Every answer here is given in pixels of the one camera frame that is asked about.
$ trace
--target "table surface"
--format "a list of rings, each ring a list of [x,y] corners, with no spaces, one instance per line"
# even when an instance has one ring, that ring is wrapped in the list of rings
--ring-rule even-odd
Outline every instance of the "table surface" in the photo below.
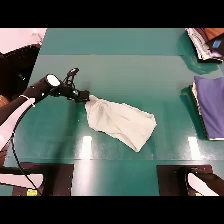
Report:
[[[224,67],[198,63],[183,28],[48,29],[30,84],[74,67],[78,89],[153,113],[152,136],[136,153],[90,129],[84,104],[49,96],[16,130],[20,161],[74,163],[72,195],[159,195],[158,164],[211,164],[224,178],[224,143],[205,138],[188,89],[195,75],[222,77]],[[11,150],[5,166],[16,166]]]

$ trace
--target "yellow label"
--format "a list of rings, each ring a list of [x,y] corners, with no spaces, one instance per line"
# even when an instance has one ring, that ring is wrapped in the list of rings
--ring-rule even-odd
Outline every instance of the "yellow label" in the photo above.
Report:
[[[29,189],[27,191],[27,196],[37,196],[37,190]]]
[[[202,194],[200,193],[195,193],[196,196],[203,196]]]

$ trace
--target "wire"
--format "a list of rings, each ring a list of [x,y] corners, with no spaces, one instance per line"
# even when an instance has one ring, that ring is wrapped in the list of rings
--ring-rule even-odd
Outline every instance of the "wire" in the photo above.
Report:
[[[37,190],[37,192],[38,192],[40,195],[42,195],[42,194],[40,193],[39,189],[36,187],[36,185],[33,183],[33,181],[28,177],[28,175],[25,174],[23,168],[21,167],[20,162],[19,162],[19,159],[18,159],[18,157],[17,157],[17,155],[16,155],[15,145],[14,145],[14,141],[13,141],[13,139],[14,139],[14,134],[13,134],[12,137],[11,137],[12,151],[13,151],[14,157],[15,157],[15,159],[16,159],[16,162],[17,162],[17,164],[18,164],[18,166],[19,166],[19,169],[21,170],[22,174],[23,174],[23,175],[30,181],[30,183],[34,186],[35,190]]]

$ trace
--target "stack of folded clothes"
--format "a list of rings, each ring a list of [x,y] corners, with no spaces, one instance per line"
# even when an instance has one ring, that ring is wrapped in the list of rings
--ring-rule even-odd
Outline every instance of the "stack of folded clothes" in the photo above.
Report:
[[[224,77],[194,77],[190,86],[209,140],[224,140]]]
[[[224,42],[224,28],[185,28],[185,30],[195,47],[199,61],[221,63],[224,60],[224,53],[219,50],[222,40]]]

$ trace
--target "purple cloth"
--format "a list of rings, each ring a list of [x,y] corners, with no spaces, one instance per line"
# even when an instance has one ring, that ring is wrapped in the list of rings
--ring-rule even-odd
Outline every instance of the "purple cloth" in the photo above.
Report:
[[[224,77],[194,77],[208,138],[224,138]]]

